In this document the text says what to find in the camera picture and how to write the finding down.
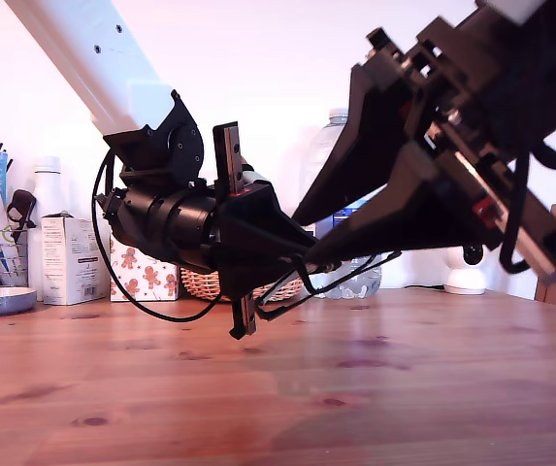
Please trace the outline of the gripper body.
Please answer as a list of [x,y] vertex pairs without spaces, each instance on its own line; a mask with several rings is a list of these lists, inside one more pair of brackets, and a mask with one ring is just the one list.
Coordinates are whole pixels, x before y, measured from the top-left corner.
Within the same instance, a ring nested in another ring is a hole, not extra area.
[[218,225],[219,209],[245,190],[238,123],[232,121],[216,126],[213,142],[218,174],[215,185],[210,187],[200,181],[191,183],[187,197],[179,205],[180,225],[185,228],[183,245],[197,249],[186,252],[183,259],[190,269],[199,273],[218,273],[219,292],[228,297],[232,305],[230,335],[240,340],[256,331],[253,293],[235,278],[234,260],[226,257],[221,249],[225,231]]

